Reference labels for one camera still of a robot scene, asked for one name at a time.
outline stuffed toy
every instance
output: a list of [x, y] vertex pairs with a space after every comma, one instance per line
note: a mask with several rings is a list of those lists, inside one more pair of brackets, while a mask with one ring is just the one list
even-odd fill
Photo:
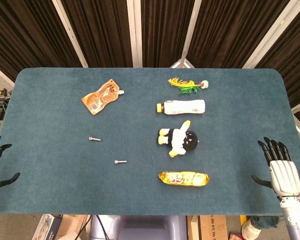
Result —
[[162, 128], [159, 131], [158, 143], [168, 144], [172, 150], [169, 152], [170, 157], [184, 155], [186, 151], [193, 150], [198, 145], [197, 135], [193, 131], [188, 131], [190, 121], [185, 121], [180, 129]]

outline plastic bottle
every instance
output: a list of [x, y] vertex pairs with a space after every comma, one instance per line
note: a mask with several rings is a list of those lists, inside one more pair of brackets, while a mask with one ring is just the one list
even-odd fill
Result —
[[168, 115], [175, 114], [203, 114], [206, 109], [205, 101], [202, 99], [191, 101], [165, 101], [156, 105], [158, 113], [165, 113]]

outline teal felt tablecloth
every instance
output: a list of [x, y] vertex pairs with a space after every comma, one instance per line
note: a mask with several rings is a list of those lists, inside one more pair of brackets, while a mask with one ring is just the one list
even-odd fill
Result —
[[[179, 95], [168, 79], [209, 81]], [[124, 95], [93, 116], [81, 98], [114, 79]], [[156, 104], [204, 99], [204, 114], [165, 115]], [[170, 158], [161, 128], [191, 120], [197, 148]], [[300, 175], [300, 142], [286, 89], [273, 69], [28, 68], [17, 77], [1, 132], [0, 213], [279, 215], [264, 136], [285, 143]], [[88, 137], [101, 138], [101, 142]], [[127, 164], [114, 165], [114, 160]], [[208, 173], [205, 187], [165, 185], [162, 171]]]

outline metal screw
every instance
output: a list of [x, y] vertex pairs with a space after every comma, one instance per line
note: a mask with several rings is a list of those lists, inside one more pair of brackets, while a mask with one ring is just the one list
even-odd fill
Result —
[[114, 160], [114, 164], [126, 164], [128, 161], [118, 161]]
[[89, 140], [90, 140], [90, 141], [98, 141], [98, 142], [101, 141], [100, 138], [95, 138], [95, 137], [92, 137], [92, 136], [89, 137]]

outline food package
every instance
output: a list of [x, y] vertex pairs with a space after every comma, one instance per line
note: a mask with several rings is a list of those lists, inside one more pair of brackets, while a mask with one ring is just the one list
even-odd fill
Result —
[[206, 173], [194, 171], [163, 171], [158, 177], [167, 185], [203, 187], [210, 178]]
[[118, 95], [123, 94], [119, 86], [113, 79], [110, 79], [103, 84], [98, 91], [89, 93], [87, 96], [81, 98], [83, 104], [89, 109], [92, 115], [96, 115], [104, 107], [118, 99]]

